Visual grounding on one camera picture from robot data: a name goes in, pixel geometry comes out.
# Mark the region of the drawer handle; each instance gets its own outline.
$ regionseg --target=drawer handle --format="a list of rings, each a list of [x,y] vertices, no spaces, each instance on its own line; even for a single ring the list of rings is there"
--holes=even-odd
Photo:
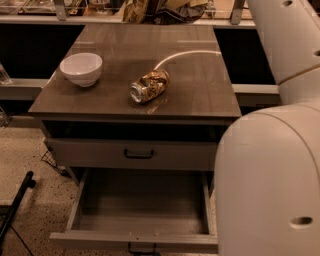
[[[126,158],[131,159],[151,159],[153,157],[153,153],[154,151],[152,149],[150,152],[147,152],[146,154],[130,152],[128,149],[125,149],[123,152]]]
[[[156,252],[156,244],[153,245],[152,252],[135,252],[131,250],[131,243],[128,244],[128,252],[133,256],[150,255],[150,256],[160,256],[160,253]]]

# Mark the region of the open drawer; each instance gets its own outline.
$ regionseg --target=open drawer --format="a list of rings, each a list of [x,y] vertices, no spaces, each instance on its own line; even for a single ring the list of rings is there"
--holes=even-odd
[[[217,253],[204,172],[89,169],[64,233],[63,248]]]

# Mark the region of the black wire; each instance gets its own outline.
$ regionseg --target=black wire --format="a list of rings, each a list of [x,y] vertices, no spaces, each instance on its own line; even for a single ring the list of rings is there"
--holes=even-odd
[[[34,256],[33,253],[31,252],[31,250],[29,249],[29,247],[27,246],[27,244],[25,243],[25,241],[23,241],[22,237],[18,234],[18,232],[12,227],[12,225],[10,225],[10,228],[12,229],[12,231],[16,234],[16,236],[19,238],[20,242],[23,244],[23,246],[27,249],[27,251],[29,252],[30,256]]]

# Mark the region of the cabinet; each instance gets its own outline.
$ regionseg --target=cabinet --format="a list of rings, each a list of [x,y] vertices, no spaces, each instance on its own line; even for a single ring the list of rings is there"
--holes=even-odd
[[[100,80],[80,88],[57,69],[29,111],[79,184],[66,231],[51,239],[133,254],[217,252],[216,145],[241,113],[212,28],[89,24],[68,54],[79,51],[102,56]],[[168,89],[135,103],[130,82],[181,52],[162,66]]]

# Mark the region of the white bowl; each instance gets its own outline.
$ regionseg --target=white bowl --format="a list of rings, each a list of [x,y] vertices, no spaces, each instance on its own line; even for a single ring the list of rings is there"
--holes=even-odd
[[[102,59],[94,53],[74,54],[60,63],[60,70],[72,83],[88,87],[100,78]]]

